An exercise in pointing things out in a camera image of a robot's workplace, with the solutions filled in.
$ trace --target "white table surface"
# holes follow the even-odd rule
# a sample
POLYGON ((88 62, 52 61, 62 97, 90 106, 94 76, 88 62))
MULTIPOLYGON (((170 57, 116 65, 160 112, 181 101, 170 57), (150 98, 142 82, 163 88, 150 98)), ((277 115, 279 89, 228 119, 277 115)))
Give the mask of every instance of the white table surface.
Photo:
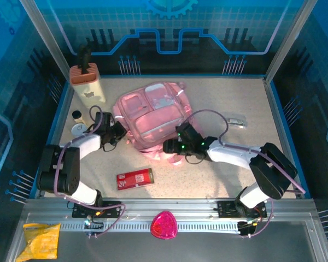
MULTIPOLYGON (((194 111, 213 109, 226 117, 236 114, 244 116, 248 123, 247 128, 231 127, 224 140, 253 146, 271 142, 281 148, 261 79, 101 79, 106 96, 103 111, 111 112, 122 94, 160 80, 185 81, 188 86, 185 92, 194 111)), ((72 119, 74 110, 82 112, 88 125, 92 123, 88 109, 74 94, 61 138, 62 144, 73 139, 71 129, 75 124, 72 119)), ((222 119, 211 113, 198 114, 197 119, 205 135, 218 136, 225 128, 222 119)), ((126 144, 125 139, 112 152, 98 150, 83 158, 80 162, 80 176, 85 184, 100 190, 103 197, 116 198, 234 198, 244 187, 255 182, 251 171, 226 163, 204 161, 199 165, 191 165, 184 162, 180 166, 172 166, 166 162, 149 160, 131 144, 126 144), (117 190, 117 174, 148 167, 154 171, 154 184, 117 190)), ((285 197, 293 198, 294 195, 286 194, 285 197)))

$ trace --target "glass panel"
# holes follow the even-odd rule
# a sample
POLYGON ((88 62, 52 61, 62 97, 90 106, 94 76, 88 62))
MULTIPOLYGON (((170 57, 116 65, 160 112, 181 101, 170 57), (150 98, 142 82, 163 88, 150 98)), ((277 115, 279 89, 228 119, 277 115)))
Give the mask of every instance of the glass panel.
POLYGON ((311 196, 328 210, 327 0, 318 0, 274 83, 311 196))
POLYGON ((264 74, 303 0, 39 0, 71 66, 101 75, 264 74))
POLYGON ((29 196, 27 175, 35 177, 64 84, 20 2, 0 1, 0 261, 29 196))

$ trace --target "black bracket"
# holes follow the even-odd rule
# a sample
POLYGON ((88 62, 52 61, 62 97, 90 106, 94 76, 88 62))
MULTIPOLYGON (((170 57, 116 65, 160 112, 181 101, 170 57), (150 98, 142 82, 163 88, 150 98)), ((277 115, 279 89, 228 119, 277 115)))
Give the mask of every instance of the black bracket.
MULTIPOLYGON (((121 204, 120 201, 103 201, 102 207, 114 206, 121 204)), ((98 210, 87 209, 78 204, 74 204, 72 217, 73 218, 86 218, 88 215, 94 216, 98 210)), ((120 216, 120 208, 114 207, 112 209, 107 209, 104 213, 97 216, 97 218, 118 218, 120 216)))
POLYGON ((217 201, 216 203, 218 207, 215 208, 214 211, 218 212, 219 218, 258 218, 260 216, 263 218, 267 217, 264 202, 259 203, 254 209, 248 209, 245 207, 243 209, 244 214, 241 214, 240 210, 238 211, 234 200, 217 201))

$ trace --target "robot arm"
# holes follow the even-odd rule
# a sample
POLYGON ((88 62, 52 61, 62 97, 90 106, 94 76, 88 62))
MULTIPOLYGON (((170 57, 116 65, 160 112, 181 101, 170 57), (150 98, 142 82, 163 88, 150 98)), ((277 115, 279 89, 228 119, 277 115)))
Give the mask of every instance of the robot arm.
POLYGON ((245 188, 236 198, 236 207, 245 214, 268 198, 280 199, 290 185, 290 181, 258 152, 266 154, 286 173, 295 178, 297 170, 282 152, 271 143, 262 147, 248 147, 223 142, 208 136, 203 138, 189 123, 177 127, 179 139, 169 139, 164 142, 166 153, 177 153, 196 156, 212 162, 225 162, 250 170, 256 183, 245 188))
MULTIPOLYGON (((57 183, 59 193, 67 195, 78 203, 97 207, 102 206, 101 192, 80 181, 80 160, 91 152, 103 148, 106 143, 115 146, 126 134, 125 128, 119 122, 114 123, 111 113, 103 112, 102 114, 102 123, 93 134, 86 134, 65 150, 57 183)), ((98 112, 95 125, 100 119, 98 112)), ((45 146, 37 177, 39 190, 54 192, 57 160, 63 147, 63 145, 45 146)))

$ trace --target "yellow bag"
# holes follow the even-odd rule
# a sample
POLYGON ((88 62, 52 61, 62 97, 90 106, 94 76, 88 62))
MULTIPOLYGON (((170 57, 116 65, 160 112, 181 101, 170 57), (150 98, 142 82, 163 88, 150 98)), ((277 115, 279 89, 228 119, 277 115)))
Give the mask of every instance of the yellow bag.
POLYGON ((16 258, 16 262, 29 259, 57 259, 60 227, 61 223, 57 225, 37 223, 23 225, 27 247, 16 258))

